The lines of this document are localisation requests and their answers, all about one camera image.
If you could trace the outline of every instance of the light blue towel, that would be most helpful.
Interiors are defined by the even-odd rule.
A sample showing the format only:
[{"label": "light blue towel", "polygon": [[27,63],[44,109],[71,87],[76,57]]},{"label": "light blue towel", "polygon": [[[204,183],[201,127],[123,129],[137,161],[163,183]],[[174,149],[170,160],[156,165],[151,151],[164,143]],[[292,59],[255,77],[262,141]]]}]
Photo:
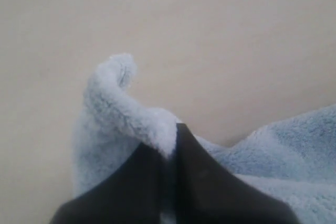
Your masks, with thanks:
[{"label": "light blue towel", "polygon": [[[124,92],[135,72],[132,57],[118,55],[88,81],[73,135],[75,196],[113,174],[141,141],[168,161],[174,152],[179,120]],[[336,223],[336,105],[264,126],[231,148],[197,139],[237,177],[288,203],[303,224]],[[175,223],[170,210],[162,223]]]}]

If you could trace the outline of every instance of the black plastic object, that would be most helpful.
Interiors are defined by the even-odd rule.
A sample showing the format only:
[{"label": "black plastic object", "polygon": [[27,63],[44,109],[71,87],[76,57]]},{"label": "black plastic object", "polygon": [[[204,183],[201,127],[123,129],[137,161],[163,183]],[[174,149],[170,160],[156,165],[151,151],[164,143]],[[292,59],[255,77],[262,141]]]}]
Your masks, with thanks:
[{"label": "black plastic object", "polygon": [[161,166],[160,154],[140,144],[103,183],[61,206],[51,224],[159,224]]},{"label": "black plastic object", "polygon": [[298,223],[292,210],[220,166],[185,124],[177,125],[178,224]]}]

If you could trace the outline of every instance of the cream background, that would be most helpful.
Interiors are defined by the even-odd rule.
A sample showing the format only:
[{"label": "cream background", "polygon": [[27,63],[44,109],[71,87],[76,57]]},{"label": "cream background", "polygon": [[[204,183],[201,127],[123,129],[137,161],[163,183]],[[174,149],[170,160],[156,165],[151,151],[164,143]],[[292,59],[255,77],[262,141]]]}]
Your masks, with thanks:
[{"label": "cream background", "polygon": [[85,80],[130,52],[130,93],[229,143],[336,102],[336,0],[0,0],[0,223],[70,198]]}]

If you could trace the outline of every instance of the fuzzy fabric texture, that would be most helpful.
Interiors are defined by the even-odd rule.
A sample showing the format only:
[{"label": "fuzzy fabric texture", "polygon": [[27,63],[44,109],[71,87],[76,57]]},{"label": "fuzzy fabric texture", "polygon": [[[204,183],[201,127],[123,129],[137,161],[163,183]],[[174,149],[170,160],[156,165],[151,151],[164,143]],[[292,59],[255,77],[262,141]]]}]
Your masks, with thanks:
[{"label": "fuzzy fabric texture", "polygon": [[[170,156],[179,120],[126,95],[135,72],[132,57],[123,54],[88,81],[73,134],[74,195],[108,178],[143,142],[167,159],[161,223],[175,223]],[[197,140],[237,177],[288,203],[303,224],[336,223],[336,105],[264,126],[231,148]]]}]

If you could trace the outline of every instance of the microfiber towel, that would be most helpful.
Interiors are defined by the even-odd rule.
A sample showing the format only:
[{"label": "microfiber towel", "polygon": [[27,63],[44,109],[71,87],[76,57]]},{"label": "microfiber towel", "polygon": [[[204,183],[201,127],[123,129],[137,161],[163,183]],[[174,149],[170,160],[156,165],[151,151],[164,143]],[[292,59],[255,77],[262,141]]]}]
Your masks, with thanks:
[{"label": "microfiber towel", "polygon": [[[173,156],[180,120],[125,93],[136,70],[132,56],[121,54],[89,78],[73,132],[74,197],[107,179],[141,142],[167,163]],[[196,138],[239,179],[290,205],[303,224],[336,223],[336,105],[264,126],[230,148]],[[161,223],[176,223],[174,170],[166,173]]]}]

